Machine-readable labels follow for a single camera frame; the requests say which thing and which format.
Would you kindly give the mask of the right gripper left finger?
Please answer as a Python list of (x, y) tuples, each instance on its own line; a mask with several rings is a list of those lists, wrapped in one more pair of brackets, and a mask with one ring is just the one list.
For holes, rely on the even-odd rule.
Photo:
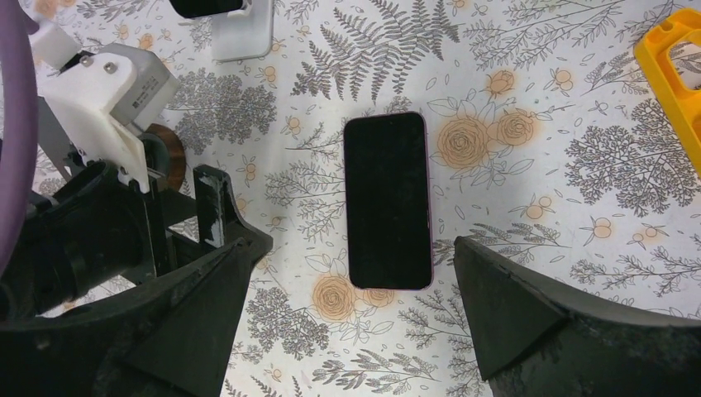
[(253, 258), (237, 240), (59, 317), (3, 323), (2, 395), (219, 395)]

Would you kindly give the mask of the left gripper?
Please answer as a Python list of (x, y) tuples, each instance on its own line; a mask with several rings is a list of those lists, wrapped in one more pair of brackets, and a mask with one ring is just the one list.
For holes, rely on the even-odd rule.
[(272, 250), (272, 236), (241, 215), (227, 172), (193, 169), (196, 205), (162, 179), (149, 181), (142, 193), (119, 181), (114, 164), (99, 161), (32, 210), (1, 278), (1, 319), (45, 313), (118, 275), (140, 285), (175, 270), (168, 229), (196, 209), (204, 250), (241, 238), (254, 263)]

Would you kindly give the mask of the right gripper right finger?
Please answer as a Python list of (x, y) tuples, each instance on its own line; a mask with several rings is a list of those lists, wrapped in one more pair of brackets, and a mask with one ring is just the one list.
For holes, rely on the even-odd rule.
[(468, 238), (456, 279), (495, 396), (697, 396), (700, 323), (617, 304)]

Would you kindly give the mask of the wooden-base grey phone stand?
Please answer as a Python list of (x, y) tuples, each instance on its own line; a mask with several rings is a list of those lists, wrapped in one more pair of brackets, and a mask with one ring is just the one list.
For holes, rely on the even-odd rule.
[(170, 128), (152, 123), (140, 136), (147, 166), (164, 175), (169, 187), (179, 191), (186, 173), (184, 145)]

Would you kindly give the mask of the purple-edged black phone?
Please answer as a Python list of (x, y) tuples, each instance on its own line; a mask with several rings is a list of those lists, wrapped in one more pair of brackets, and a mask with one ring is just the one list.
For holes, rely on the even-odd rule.
[(348, 265), (361, 289), (433, 280), (426, 124), (418, 112), (350, 120), (343, 130)]

